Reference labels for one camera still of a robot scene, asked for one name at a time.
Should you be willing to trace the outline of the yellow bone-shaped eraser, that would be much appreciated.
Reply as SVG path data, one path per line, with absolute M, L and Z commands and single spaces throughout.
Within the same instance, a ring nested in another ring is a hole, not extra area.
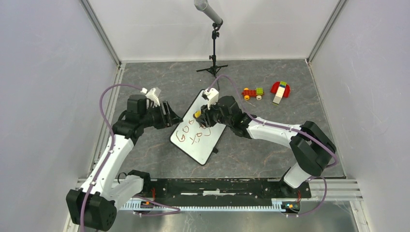
M 196 111 L 194 114 L 193 114 L 193 116 L 194 116 L 194 118 L 199 118 L 200 116 L 201 116 L 201 111 Z

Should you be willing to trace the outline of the white whiteboard with red writing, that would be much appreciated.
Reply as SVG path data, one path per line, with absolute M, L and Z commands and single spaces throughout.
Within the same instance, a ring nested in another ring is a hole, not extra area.
M 194 98 L 186 110 L 183 121 L 173 130 L 170 142 L 200 165 L 205 165 L 212 153 L 217 153 L 216 145 L 220 140 L 225 125 L 201 127 L 193 117 L 194 113 L 206 105 L 202 97 L 203 89 Z

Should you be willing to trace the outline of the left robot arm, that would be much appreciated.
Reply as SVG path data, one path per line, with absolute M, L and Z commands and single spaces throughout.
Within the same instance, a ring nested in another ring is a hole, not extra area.
M 152 191 L 149 173 L 132 170 L 116 187 L 112 184 L 146 128 L 160 130 L 182 121 L 167 101 L 159 102 L 141 94 L 129 96 L 127 108 L 113 124 L 107 147 L 95 169 L 78 190 L 71 189 L 66 196 L 72 222 L 106 232 L 130 198 L 136 194 L 148 196 Z

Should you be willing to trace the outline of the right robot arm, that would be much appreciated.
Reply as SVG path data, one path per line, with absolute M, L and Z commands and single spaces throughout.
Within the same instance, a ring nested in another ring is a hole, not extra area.
M 285 197 L 292 197 L 303 182 L 321 176 L 326 168 L 338 162 L 336 146 L 316 123 L 288 125 L 264 120 L 243 111 L 232 96 L 201 106 L 193 117 L 202 127 L 222 124 L 238 137 L 265 140 L 291 149 L 296 164 L 279 184 L 279 191 Z

